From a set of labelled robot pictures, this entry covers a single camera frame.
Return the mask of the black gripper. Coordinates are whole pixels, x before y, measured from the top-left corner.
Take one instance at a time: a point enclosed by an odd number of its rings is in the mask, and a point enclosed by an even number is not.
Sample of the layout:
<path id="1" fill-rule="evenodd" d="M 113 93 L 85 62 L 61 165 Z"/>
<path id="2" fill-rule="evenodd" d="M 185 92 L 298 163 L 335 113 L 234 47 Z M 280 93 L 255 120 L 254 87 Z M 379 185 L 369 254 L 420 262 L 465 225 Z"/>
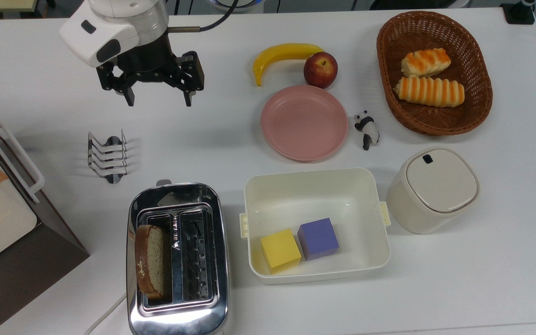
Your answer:
<path id="1" fill-rule="evenodd" d="M 96 66 L 102 89 L 123 93 L 128 106 L 134 106 L 131 88 L 136 82 L 164 82 L 183 91 L 187 107 L 194 91 L 204 89 L 204 72 L 196 51 L 177 57 L 168 34 L 153 42 L 134 47 Z"/>

